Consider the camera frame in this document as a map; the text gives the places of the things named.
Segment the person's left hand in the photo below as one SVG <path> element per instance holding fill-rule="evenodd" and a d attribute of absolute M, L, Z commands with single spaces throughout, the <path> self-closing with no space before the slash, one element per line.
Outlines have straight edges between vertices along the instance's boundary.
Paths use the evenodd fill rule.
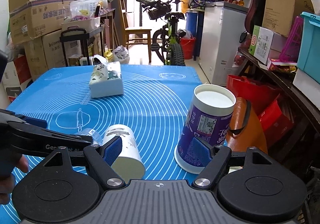
<path fill-rule="evenodd" d="M 20 169 L 23 173 L 28 173 L 29 171 L 29 163 L 24 155 L 21 156 L 19 162 L 15 166 Z M 8 178 L 1 180 L 0 184 L 0 203 L 6 205 L 10 202 L 10 194 L 12 193 L 15 187 L 15 177 L 14 175 L 10 175 Z"/>

